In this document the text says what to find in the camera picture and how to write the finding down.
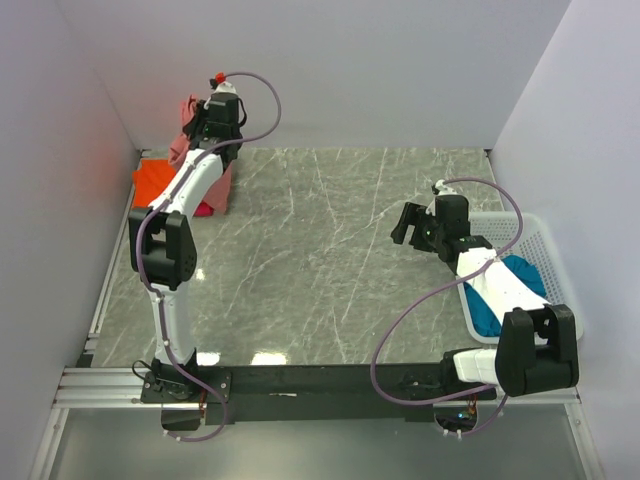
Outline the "salmon pink t shirt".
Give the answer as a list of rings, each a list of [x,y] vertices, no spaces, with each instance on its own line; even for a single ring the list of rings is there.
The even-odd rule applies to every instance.
[[[171,142],[168,155],[169,164],[174,168],[175,171],[178,171],[180,169],[186,158],[189,146],[189,138],[188,135],[184,132],[184,128],[194,119],[198,102],[199,99],[194,95],[190,95],[187,100],[181,102],[180,133]],[[215,209],[214,214],[224,214],[227,211],[229,196],[231,193],[231,183],[232,167],[229,167],[227,171],[222,175],[222,177],[216,180],[204,195],[202,201],[208,203]]]

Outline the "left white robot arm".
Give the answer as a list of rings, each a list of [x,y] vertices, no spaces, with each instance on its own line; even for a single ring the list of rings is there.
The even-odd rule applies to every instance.
[[[189,281],[197,266],[191,220],[226,212],[232,163],[241,146],[224,146],[201,161],[196,158],[215,143],[240,139],[246,120],[243,101],[233,93],[184,101],[181,132],[168,154],[174,177],[129,214],[131,265],[142,266],[150,284],[157,340],[154,359],[161,364],[183,366],[195,361],[187,306]]]

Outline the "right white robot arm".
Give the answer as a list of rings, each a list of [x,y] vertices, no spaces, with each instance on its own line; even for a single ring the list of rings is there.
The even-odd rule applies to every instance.
[[[496,385],[518,397],[570,388],[579,380],[576,320],[517,278],[483,236],[471,233],[469,202],[459,194],[438,195],[428,206],[404,205],[392,230],[394,243],[413,233],[409,245],[435,253],[479,295],[500,326],[497,347],[451,353],[439,374],[444,395],[460,399],[474,383]]]

